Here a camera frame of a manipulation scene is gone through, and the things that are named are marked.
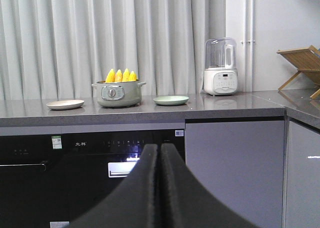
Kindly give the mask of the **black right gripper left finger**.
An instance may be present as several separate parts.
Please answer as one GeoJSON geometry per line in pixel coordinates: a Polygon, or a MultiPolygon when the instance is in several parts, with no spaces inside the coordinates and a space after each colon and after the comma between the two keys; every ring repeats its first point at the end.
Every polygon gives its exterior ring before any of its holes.
{"type": "Polygon", "coordinates": [[[146,144],[130,174],[70,228],[156,228],[158,146],[146,144]]]}

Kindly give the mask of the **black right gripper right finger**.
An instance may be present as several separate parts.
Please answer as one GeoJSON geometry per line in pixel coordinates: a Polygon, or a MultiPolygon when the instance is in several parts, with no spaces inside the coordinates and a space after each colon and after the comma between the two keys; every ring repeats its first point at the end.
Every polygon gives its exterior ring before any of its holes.
{"type": "Polygon", "coordinates": [[[172,143],[160,147],[160,210],[164,228],[253,228],[196,179],[172,143]]]}

